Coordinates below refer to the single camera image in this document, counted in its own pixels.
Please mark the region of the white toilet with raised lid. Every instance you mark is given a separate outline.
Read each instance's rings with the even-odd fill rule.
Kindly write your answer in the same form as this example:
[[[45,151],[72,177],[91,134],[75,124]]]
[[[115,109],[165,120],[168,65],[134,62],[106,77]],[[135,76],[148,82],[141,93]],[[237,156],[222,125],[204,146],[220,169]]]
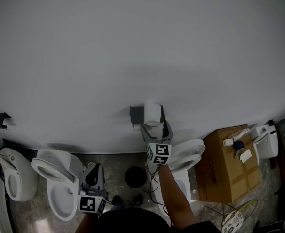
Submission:
[[[176,183],[184,193],[188,202],[191,200],[188,170],[194,167],[201,160],[201,155],[204,150],[205,145],[201,139],[190,140],[172,147],[168,166]],[[146,166],[149,171],[153,200],[155,204],[158,205],[162,215],[167,217],[168,214],[162,198],[157,166],[155,164],[151,164],[149,161]]]

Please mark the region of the white boxy smart toilet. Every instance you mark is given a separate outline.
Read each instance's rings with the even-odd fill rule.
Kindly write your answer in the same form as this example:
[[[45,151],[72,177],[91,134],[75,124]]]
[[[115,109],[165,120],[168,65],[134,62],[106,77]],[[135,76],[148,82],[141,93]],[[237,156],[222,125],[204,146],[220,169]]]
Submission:
[[[275,125],[264,124],[250,129],[254,151],[258,164],[261,159],[270,159],[278,155],[278,137]]]

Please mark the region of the person's black shirt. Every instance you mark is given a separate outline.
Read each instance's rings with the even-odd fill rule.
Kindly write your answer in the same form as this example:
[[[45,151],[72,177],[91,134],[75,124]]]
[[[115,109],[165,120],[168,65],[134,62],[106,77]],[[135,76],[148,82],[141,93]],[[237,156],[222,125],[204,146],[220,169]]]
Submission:
[[[92,233],[221,233],[211,221],[192,224],[184,229],[171,227],[158,214],[141,208],[103,213]]]

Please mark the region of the person's left forearm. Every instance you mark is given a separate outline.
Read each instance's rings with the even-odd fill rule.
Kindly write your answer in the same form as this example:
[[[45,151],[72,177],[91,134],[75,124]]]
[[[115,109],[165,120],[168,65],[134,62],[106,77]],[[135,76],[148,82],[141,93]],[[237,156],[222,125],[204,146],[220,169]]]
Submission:
[[[91,233],[98,223],[98,214],[85,214],[75,233]]]

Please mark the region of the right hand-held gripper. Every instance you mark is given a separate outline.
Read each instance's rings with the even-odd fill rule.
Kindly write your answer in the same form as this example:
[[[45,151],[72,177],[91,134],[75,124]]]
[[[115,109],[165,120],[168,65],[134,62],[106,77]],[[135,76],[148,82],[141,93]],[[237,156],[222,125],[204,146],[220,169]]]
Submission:
[[[169,122],[165,120],[163,123],[161,141],[156,137],[152,137],[142,124],[140,125],[140,132],[145,143],[148,143],[146,152],[150,163],[157,165],[167,164],[171,157],[172,145],[170,143],[173,138],[173,131]]]

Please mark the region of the white rounded smart toilet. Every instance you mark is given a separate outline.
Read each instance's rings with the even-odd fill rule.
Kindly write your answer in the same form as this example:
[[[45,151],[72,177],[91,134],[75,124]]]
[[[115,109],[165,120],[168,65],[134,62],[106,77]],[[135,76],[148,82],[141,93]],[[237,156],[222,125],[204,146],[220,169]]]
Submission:
[[[29,201],[36,195],[38,174],[21,153],[10,148],[2,148],[0,165],[4,172],[6,191],[12,200]]]

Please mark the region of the floral seat cushion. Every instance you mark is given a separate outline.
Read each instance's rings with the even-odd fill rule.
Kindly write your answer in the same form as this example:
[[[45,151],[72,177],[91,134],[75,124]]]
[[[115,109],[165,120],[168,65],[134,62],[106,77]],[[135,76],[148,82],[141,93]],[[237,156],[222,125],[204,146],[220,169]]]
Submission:
[[[222,222],[221,233],[236,233],[244,223],[241,211],[232,211],[226,215]]]

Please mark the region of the large brown cardboard box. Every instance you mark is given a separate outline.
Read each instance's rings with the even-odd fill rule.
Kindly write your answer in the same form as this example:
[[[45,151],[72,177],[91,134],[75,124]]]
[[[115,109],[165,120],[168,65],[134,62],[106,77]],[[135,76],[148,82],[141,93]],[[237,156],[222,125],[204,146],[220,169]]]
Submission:
[[[241,138],[245,148],[236,156],[234,147],[223,140],[248,125],[217,129],[203,139],[205,150],[194,166],[199,201],[234,203],[260,185],[260,170],[250,135]],[[240,155],[250,149],[252,157],[244,164]]]

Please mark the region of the person's right black shoe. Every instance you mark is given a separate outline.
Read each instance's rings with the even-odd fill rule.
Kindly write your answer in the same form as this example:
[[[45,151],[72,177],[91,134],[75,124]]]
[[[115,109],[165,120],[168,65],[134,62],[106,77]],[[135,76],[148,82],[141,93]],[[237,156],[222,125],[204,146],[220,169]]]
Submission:
[[[144,201],[143,195],[138,194],[138,195],[134,198],[132,205],[133,205],[133,206],[136,206],[136,207],[142,207],[143,201]]]

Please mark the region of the white long packet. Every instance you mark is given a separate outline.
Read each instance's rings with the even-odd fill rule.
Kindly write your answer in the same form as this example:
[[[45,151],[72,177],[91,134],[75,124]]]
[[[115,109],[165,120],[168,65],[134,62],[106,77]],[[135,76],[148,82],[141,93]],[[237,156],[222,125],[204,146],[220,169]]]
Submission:
[[[241,129],[239,131],[236,131],[234,133],[232,133],[228,139],[231,139],[233,142],[239,141],[243,136],[247,135],[250,133],[250,129],[249,128],[244,128]]]

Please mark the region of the black mesh waste bin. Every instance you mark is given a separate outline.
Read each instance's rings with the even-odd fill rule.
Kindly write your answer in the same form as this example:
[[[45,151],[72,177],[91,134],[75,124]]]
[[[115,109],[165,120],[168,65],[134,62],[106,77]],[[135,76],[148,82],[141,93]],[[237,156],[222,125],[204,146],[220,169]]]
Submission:
[[[141,167],[130,167],[125,172],[125,182],[131,188],[141,188],[147,182],[147,174],[145,170]]]

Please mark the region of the white toilet with tank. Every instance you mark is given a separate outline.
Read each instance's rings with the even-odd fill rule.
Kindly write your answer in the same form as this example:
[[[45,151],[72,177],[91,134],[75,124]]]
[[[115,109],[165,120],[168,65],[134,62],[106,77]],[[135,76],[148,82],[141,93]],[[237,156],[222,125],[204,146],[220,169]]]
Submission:
[[[67,151],[40,149],[32,159],[31,166],[47,181],[47,197],[55,216],[62,221],[70,221],[78,206],[83,163]]]

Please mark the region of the person's right forearm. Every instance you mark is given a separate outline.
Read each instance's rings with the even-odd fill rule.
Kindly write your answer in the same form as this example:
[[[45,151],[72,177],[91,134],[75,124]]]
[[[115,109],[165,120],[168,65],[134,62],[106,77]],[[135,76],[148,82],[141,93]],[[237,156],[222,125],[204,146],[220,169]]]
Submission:
[[[184,229],[198,221],[182,190],[176,183],[169,167],[159,165],[158,168],[161,193],[169,218],[178,229]]]

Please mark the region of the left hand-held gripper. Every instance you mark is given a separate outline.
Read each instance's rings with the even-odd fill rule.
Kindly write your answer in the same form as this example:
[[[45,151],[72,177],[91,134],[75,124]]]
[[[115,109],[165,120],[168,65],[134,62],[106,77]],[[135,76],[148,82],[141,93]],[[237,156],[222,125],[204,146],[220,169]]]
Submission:
[[[100,163],[83,172],[78,193],[78,210],[86,214],[103,214],[108,202],[104,187],[104,169]]]

